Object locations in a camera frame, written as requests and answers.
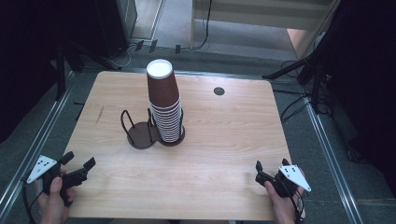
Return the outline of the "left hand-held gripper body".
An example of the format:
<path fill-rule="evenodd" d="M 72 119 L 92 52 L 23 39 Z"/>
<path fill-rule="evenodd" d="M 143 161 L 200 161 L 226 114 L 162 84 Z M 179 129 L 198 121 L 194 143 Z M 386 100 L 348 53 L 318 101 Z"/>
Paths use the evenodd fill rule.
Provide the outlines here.
<path fill-rule="evenodd" d="M 35 180 L 39 179 L 42 183 L 40 190 L 45 193 L 49 193 L 52 180 L 55 177 L 60 177 L 63 180 L 61 197 L 64 200 L 64 205 L 69 207 L 72 203 L 68 199 L 67 191 L 86 181 L 88 179 L 88 172 L 83 169 L 82 165 L 80 169 L 77 169 L 74 172 L 63 174 L 61 172 L 61 166 L 62 165 L 59 163 L 59 160 L 56 161 L 47 156 L 40 155 L 33 170 L 27 177 L 26 183 L 31 184 Z"/>

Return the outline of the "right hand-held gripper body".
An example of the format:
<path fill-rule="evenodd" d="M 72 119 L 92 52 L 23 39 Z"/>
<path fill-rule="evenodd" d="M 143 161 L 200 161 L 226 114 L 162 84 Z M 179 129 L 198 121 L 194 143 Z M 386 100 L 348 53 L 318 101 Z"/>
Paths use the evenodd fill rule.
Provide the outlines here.
<path fill-rule="evenodd" d="M 293 196 L 298 187 L 302 187 L 308 192 L 311 191 L 310 185 L 297 165 L 279 166 L 278 173 L 274 176 L 270 176 L 265 172 L 261 174 L 257 172 L 255 181 L 263 187 L 266 181 L 271 182 L 281 198 Z"/>

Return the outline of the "wooden cup holder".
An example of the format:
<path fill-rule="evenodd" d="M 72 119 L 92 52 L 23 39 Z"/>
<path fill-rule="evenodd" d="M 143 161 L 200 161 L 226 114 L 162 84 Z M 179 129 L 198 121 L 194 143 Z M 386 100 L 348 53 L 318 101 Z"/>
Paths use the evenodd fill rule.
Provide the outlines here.
<path fill-rule="evenodd" d="M 179 120 L 180 130 L 177 139 L 173 142 L 166 142 L 160 135 L 159 126 L 154 119 L 153 113 L 148 109 L 148 120 L 134 123 L 129 111 L 124 109 L 120 114 L 120 124 L 124 130 L 129 144 L 136 149 L 145 149 L 159 142 L 166 147 L 179 145 L 185 138 L 185 128 L 182 119 Z"/>

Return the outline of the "stack of brown cups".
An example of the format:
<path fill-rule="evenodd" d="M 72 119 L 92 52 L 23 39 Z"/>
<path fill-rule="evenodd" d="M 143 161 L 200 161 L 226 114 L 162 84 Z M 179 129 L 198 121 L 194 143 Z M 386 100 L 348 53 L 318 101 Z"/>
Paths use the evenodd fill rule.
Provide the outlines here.
<path fill-rule="evenodd" d="M 166 143 L 176 142 L 182 135 L 183 111 L 180 100 L 166 107 L 155 104 L 150 104 L 150 106 L 161 139 Z"/>

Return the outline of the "brown paper cup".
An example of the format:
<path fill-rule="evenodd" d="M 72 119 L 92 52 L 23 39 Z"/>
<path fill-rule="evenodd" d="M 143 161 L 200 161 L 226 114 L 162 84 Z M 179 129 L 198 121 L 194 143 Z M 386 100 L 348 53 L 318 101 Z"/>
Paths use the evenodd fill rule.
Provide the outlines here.
<path fill-rule="evenodd" d="M 166 110 L 180 103 L 180 95 L 173 65 L 157 59 L 147 65 L 148 98 L 157 109 Z"/>

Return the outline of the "person's right hand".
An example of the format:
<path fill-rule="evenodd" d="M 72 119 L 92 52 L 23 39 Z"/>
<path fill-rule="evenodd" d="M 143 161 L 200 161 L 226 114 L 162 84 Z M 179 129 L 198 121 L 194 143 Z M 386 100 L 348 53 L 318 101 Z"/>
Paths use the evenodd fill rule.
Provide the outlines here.
<path fill-rule="evenodd" d="M 296 224 L 295 205 L 299 202 L 299 197 L 304 194 L 304 189 L 297 188 L 296 194 L 292 196 L 292 202 L 290 198 L 281 198 L 271 182 L 266 181 L 264 187 L 272 202 L 276 224 Z"/>

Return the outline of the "person's left hand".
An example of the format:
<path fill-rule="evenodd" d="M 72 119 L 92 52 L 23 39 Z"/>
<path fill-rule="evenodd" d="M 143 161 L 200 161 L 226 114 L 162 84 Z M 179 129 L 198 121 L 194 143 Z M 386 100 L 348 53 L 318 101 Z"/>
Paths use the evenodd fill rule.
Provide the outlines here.
<path fill-rule="evenodd" d="M 65 224 L 69 216 L 69 208 L 64 205 L 61 197 L 63 180 L 55 177 L 50 185 L 49 194 L 38 197 L 40 224 Z"/>

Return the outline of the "black metal stand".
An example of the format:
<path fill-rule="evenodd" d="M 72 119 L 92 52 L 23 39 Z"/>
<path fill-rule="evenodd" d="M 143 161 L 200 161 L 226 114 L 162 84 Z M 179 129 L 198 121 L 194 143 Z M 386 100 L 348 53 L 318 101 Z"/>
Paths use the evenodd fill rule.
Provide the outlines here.
<path fill-rule="evenodd" d="M 311 54 L 305 58 L 271 74 L 263 75 L 263 79 L 276 79 L 286 75 L 288 72 L 297 70 L 302 67 L 302 71 L 297 76 L 297 81 L 300 85 L 306 85 L 309 80 L 313 80 L 311 91 L 311 105 L 314 111 L 319 113 L 319 89 L 320 81 L 325 74 L 325 64 L 327 57 L 323 55 L 320 49 L 315 49 Z"/>
<path fill-rule="evenodd" d="M 70 40 L 60 41 L 56 48 L 56 101 L 59 101 L 61 97 L 65 95 L 66 91 L 64 62 L 68 62 L 73 71 L 81 71 L 84 67 L 84 64 L 79 57 L 80 53 L 88 56 L 107 69 L 121 70 L 120 66 L 105 61 L 100 56 L 94 54 L 91 50 L 81 46 L 76 42 Z"/>

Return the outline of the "dark curtain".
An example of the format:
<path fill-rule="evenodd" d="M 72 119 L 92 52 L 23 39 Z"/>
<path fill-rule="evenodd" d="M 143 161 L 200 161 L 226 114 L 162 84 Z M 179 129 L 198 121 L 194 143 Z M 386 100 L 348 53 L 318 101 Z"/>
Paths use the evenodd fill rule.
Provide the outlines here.
<path fill-rule="evenodd" d="M 328 87 L 356 130 L 349 145 L 396 196 L 396 0 L 342 0 Z"/>
<path fill-rule="evenodd" d="M 0 144 L 53 85 L 82 68 L 72 40 L 83 0 L 0 0 Z"/>

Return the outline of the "dark cabinet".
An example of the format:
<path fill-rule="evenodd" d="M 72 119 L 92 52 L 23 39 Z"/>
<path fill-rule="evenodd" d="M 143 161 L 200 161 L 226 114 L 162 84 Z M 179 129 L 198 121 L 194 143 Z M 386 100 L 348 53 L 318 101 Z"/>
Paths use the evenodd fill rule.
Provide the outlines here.
<path fill-rule="evenodd" d="M 115 58 L 130 45 L 137 20 L 135 0 L 95 0 L 95 4 L 104 36 L 104 55 Z"/>

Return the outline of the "aluminium floor rail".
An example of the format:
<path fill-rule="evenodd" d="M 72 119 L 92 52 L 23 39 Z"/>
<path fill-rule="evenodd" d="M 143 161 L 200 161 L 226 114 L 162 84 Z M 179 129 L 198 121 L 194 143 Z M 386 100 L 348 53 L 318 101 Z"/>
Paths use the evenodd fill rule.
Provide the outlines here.
<path fill-rule="evenodd" d="M 352 191 L 347 183 L 347 180 L 342 172 L 338 160 L 332 149 L 332 144 L 328 135 L 325 132 L 320 117 L 315 113 L 311 99 L 307 97 L 304 99 L 307 105 L 307 113 L 317 135 L 320 147 L 323 151 L 325 161 L 330 169 L 332 180 L 335 184 L 341 203 L 346 211 L 346 216 L 350 224 L 364 224 L 361 217 L 360 210 L 357 206 Z"/>
<path fill-rule="evenodd" d="M 65 92 L 58 100 L 52 88 L 22 120 L 15 132 L 0 144 L 0 223 L 8 216 L 21 191 L 21 178 L 41 153 L 51 130 L 63 111 L 76 73 L 65 76 Z"/>

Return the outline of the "white desk frame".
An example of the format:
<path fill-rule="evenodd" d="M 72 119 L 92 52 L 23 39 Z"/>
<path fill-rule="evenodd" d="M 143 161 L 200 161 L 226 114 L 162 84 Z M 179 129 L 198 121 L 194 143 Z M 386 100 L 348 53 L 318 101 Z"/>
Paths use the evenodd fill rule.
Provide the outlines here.
<path fill-rule="evenodd" d="M 341 0 L 192 0 L 191 19 L 210 19 L 286 28 L 303 57 L 324 30 Z"/>

